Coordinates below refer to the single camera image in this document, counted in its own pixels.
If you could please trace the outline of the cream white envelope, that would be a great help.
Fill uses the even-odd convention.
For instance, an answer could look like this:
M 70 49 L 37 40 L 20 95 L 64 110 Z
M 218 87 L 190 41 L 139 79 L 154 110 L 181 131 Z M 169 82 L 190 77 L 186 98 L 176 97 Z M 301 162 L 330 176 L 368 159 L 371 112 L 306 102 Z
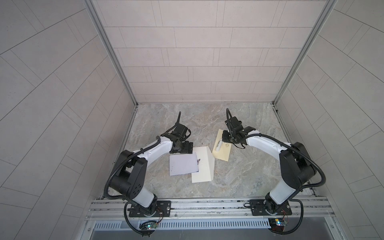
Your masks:
M 192 173 L 192 183 L 211 182 L 214 180 L 215 158 L 208 146 L 193 148 L 198 159 L 199 171 Z

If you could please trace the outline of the right circuit board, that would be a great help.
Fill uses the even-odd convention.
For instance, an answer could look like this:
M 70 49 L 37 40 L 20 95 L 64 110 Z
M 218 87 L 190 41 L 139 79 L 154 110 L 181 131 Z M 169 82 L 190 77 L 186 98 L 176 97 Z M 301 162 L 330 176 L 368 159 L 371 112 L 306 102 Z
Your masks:
M 282 233 L 285 230 L 285 227 L 287 226 L 287 223 L 288 223 L 284 219 L 270 218 L 268 220 L 271 227 L 270 231 L 275 231 L 278 233 Z

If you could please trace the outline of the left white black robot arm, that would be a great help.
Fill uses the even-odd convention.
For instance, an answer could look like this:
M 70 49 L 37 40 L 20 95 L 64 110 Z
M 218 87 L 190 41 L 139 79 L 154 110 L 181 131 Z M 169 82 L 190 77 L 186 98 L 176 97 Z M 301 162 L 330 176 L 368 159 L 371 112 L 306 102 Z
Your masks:
M 134 152 L 122 151 L 107 179 L 103 197 L 109 200 L 126 200 L 139 206 L 144 215 L 154 214 L 157 196 L 144 187 L 147 167 L 167 153 L 191 154 L 193 143 L 187 140 L 190 135 L 190 129 L 176 123 L 148 146 Z

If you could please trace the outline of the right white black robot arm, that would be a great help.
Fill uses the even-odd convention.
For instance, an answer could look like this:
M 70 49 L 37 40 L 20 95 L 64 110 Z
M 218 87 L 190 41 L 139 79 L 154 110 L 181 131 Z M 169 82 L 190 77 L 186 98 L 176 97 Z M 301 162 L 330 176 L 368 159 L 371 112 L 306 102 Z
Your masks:
M 308 153 L 300 143 L 289 144 L 264 135 L 252 127 L 243 127 L 242 122 L 227 112 L 228 129 L 223 131 L 223 142 L 257 148 L 277 159 L 282 180 L 266 195 L 262 206 L 266 214 L 284 212 L 288 200 L 298 194 L 302 187 L 317 173 L 308 160 Z

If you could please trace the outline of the left circuit board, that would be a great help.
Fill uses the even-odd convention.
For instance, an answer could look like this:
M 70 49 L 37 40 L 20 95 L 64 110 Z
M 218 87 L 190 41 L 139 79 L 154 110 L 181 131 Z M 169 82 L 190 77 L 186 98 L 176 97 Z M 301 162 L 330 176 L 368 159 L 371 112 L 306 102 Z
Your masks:
M 154 231 L 158 227 L 157 221 L 147 221 L 140 225 L 142 231 Z

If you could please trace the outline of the white ventilation grille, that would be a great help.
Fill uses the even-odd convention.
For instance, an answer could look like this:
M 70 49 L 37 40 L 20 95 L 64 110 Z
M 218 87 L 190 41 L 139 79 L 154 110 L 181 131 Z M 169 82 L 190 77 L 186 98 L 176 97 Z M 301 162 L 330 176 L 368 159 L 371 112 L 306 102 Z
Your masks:
M 163 220 L 158 230 L 224 230 L 224 229 L 270 229 L 268 219 L 170 219 Z M 130 231 L 126 221 L 97 221 L 96 231 Z

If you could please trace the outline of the white paper sheet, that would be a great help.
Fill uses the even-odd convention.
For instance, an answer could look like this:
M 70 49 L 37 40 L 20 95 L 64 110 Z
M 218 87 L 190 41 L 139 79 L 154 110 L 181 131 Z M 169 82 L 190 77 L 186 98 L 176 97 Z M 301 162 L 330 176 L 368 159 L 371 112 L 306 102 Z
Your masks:
M 199 171 L 196 153 L 170 155 L 170 176 L 186 175 Z

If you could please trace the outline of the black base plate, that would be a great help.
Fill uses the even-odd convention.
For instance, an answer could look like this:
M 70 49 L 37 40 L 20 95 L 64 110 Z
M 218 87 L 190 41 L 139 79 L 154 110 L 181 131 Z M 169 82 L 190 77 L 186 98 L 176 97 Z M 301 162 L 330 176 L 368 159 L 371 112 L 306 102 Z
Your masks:
M 285 201 L 281 205 L 277 205 L 273 201 L 249 200 L 244 206 L 251 210 L 252 216 L 292 215 L 292 210 L 288 201 Z
M 169 217 L 171 211 L 171 201 L 156 201 L 148 208 L 139 204 L 133 205 L 129 210 L 131 218 L 154 218 L 154 217 Z

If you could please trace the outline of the circuit board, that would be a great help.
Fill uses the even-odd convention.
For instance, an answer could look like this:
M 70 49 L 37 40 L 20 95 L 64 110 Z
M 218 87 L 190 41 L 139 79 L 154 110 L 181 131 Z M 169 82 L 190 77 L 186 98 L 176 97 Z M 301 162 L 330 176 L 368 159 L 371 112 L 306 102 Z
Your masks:
M 154 231 L 158 227 L 157 221 L 147 221 L 140 225 L 142 231 Z
M 287 226 L 287 223 L 288 223 L 284 219 L 270 218 L 268 220 L 271 227 L 270 231 L 275 231 L 278 233 L 282 233 L 285 230 L 285 227 Z

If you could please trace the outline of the yellow manila envelope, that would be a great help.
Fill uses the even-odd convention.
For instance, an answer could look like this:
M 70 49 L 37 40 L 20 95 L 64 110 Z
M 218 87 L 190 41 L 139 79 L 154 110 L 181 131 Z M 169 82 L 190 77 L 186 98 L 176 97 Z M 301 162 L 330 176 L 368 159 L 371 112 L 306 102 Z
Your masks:
M 219 140 L 222 140 L 223 144 L 221 146 L 220 151 L 216 152 L 216 146 L 217 146 Z M 213 147 L 213 151 L 212 151 L 213 156 L 216 159 L 218 159 L 218 160 L 222 160 L 222 161 L 228 162 L 229 161 L 230 152 L 231 152 L 231 147 L 232 147 L 232 144 L 225 143 L 223 141 L 223 130 L 219 129 L 217 137 L 216 137 L 216 141 L 215 141 L 215 144 L 214 144 L 214 147 Z

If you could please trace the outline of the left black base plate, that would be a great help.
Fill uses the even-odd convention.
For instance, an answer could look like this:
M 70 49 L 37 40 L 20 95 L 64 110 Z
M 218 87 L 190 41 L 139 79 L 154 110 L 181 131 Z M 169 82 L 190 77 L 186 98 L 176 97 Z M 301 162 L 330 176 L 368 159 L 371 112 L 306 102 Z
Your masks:
M 148 208 L 139 204 L 133 205 L 129 210 L 131 218 L 154 218 L 154 217 L 169 217 L 171 211 L 171 201 L 156 201 Z

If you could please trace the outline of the aluminium mounting rail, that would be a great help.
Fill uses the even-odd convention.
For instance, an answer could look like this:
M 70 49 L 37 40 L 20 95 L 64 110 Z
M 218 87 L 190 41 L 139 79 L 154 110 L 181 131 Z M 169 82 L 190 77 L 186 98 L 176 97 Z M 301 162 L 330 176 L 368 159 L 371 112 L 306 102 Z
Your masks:
M 242 198 L 194 198 L 194 199 L 159 199 L 171 201 L 170 219 L 251 219 L 271 218 L 272 216 L 252 216 L 252 212 L 244 204 L 249 200 L 264 200 L 262 197 Z M 121 200 L 95 200 L 86 214 L 86 220 L 123 220 L 125 202 Z M 298 196 L 289 205 L 292 215 L 274 216 L 288 217 L 294 220 L 304 213 L 304 217 L 334 217 L 335 212 L 326 197 Z

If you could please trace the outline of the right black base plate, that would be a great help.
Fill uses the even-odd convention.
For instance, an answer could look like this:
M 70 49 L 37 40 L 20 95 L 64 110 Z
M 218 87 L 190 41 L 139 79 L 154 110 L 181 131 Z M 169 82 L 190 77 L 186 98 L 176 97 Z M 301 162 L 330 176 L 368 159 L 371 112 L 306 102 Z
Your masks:
M 292 215 L 292 210 L 288 201 L 285 201 L 281 205 L 277 205 L 273 201 L 249 200 L 244 206 L 251 210 L 252 216 Z

